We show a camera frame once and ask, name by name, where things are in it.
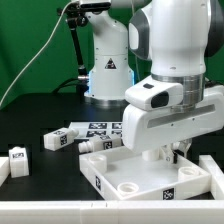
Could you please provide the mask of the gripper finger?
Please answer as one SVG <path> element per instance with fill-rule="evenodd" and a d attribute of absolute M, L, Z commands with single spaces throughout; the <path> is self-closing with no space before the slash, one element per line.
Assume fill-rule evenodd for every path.
<path fill-rule="evenodd" d="M 170 147 L 162 147 L 160 149 L 160 157 L 170 164 L 176 163 L 176 156 L 173 150 Z"/>
<path fill-rule="evenodd" d="M 173 147 L 176 152 L 180 153 L 184 158 L 186 158 L 188 150 L 190 149 L 191 145 L 192 145 L 192 140 L 186 139 L 186 140 L 176 142 L 173 145 Z"/>

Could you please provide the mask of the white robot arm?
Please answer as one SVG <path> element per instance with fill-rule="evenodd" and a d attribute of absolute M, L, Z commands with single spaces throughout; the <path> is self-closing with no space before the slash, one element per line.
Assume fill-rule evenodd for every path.
<path fill-rule="evenodd" d="M 152 62 L 125 92 L 124 147 L 143 156 L 224 128 L 224 86 L 205 85 L 205 58 L 223 45 L 218 0 L 152 0 L 129 22 L 130 50 Z"/>

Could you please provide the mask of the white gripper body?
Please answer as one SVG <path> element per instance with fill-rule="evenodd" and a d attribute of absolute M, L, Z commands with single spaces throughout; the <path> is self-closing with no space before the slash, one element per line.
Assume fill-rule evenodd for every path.
<path fill-rule="evenodd" d="M 169 108 L 143 111 L 132 105 L 123 114 L 124 145 L 135 153 L 194 138 L 224 127 L 224 89 L 206 89 L 204 99 L 185 113 Z"/>

